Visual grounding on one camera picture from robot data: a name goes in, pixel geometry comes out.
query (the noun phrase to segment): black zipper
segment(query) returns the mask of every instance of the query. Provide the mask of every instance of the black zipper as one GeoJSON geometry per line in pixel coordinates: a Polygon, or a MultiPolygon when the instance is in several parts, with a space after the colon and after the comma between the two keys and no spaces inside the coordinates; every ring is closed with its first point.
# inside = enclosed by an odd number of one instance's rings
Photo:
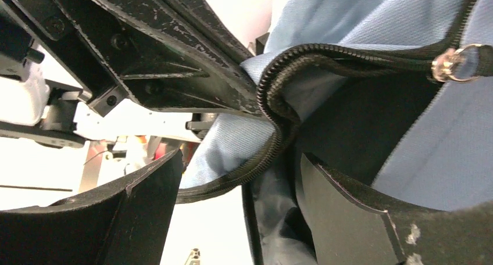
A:
{"type": "Polygon", "coordinates": [[[301,70],[317,66],[345,77],[375,77],[406,71],[431,74],[431,63],[447,48],[458,48],[477,0],[464,0],[446,34],[435,44],[401,51],[368,51],[331,44],[302,44],[278,55],[264,69],[256,90],[262,114],[274,126],[265,146],[245,164],[209,184],[181,189],[177,203],[191,203],[225,194],[266,171],[295,138],[301,120],[281,90],[301,70]]]}

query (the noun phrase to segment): gold zipper pull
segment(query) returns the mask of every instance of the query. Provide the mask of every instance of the gold zipper pull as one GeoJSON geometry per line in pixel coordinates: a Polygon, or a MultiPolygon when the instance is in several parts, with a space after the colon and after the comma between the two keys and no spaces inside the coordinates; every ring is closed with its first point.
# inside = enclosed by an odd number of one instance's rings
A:
{"type": "Polygon", "coordinates": [[[467,83],[493,76],[493,47],[470,44],[457,50],[449,48],[432,62],[431,73],[438,82],[467,83]]]}

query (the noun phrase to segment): zipper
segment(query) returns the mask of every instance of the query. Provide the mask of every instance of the zipper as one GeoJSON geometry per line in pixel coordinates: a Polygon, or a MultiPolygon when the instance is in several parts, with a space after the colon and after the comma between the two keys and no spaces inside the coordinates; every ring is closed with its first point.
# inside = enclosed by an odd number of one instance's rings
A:
{"type": "MultiPolygon", "coordinates": [[[[305,68],[316,66],[337,75],[354,78],[377,77],[407,71],[422,71],[429,74],[430,79],[438,82],[452,77],[458,78],[457,72],[467,69],[464,67],[464,63],[468,62],[465,55],[475,55],[470,53],[471,49],[483,47],[481,50],[484,52],[491,47],[482,45],[458,49],[476,2],[477,0],[464,0],[446,37],[440,42],[422,48],[369,51],[331,44],[302,44],[278,55],[264,69],[256,89],[259,109],[274,126],[272,136],[260,152],[226,176],[198,188],[180,190],[177,203],[191,203],[225,194],[238,185],[250,182],[269,168],[274,159],[293,141],[301,125],[296,111],[283,99],[281,91],[305,68]]],[[[483,56],[483,60],[490,59],[490,56],[483,56]]],[[[476,77],[475,72],[468,74],[476,77]]]]}

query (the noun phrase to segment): black fabric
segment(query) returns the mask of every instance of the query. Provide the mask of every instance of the black fabric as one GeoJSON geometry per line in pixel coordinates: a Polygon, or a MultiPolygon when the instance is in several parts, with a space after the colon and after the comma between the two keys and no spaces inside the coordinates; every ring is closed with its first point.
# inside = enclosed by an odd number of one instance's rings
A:
{"type": "Polygon", "coordinates": [[[351,80],[303,123],[295,167],[301,153],[310,152],[329,168],[371,185],[439,88],[424,73],[351,80]]]}

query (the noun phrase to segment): pull tab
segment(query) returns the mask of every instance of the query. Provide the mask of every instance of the pull tab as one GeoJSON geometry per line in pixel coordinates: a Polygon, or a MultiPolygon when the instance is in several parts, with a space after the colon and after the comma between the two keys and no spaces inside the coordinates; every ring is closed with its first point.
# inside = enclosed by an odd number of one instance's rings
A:
{"type": "Polygon", "coordinates": [[[467,83],[493,76],[493,47],[470,44],[458,50],[449,48],[432,62],[431,73],[438,82],[467,83]]]}

